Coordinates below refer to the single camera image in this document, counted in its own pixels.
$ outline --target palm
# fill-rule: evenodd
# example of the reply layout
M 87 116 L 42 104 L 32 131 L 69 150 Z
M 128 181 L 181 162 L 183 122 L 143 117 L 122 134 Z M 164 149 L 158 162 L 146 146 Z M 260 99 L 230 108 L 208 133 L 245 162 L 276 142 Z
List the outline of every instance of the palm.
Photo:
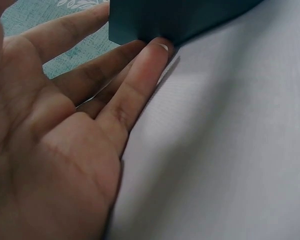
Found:
M 3 43 L 0 217 L 18 226 L 14 239 L 99 236 L 114 203 L 129 131 L 168 54 L 152 44 L 132 61 L 144 47 L 136 41 L 52 81 L 42 70 L 43 63 L 102 26 L 107 13 L 105 4 Z M 75 32 L 68 23 L 81 23 L 86 29 Z M 160 38 L 154 41 L 169 44 Z M 86 102 L 107 79 L 112 83 Z M 5 228 L 0 225 L 2 239 L 10 236 Z

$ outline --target patterned fabric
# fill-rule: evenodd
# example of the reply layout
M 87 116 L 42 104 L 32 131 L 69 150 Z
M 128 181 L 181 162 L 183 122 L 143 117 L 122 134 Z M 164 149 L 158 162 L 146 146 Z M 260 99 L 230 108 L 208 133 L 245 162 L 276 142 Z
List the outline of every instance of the patterned fabric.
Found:
M 19 34 L 38 24 L 58 17 L 91 8 L 108 0 L 18 0 L 1 18 L 6 36 Z M 115 47 L 108 40 L 108 25 L 80 42 L 73 49 L 43 66 L 48 77 L 53 78 L 108 52 Z

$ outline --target teal paper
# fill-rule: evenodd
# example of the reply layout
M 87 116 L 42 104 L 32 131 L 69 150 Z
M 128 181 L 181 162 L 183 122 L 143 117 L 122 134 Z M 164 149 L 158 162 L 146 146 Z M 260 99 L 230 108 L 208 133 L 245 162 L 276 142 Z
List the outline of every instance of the teal paper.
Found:
M 262 0 L 111 0 L 109 39 L 125 44 L 165 37 L 176 46 L 250 10 Z

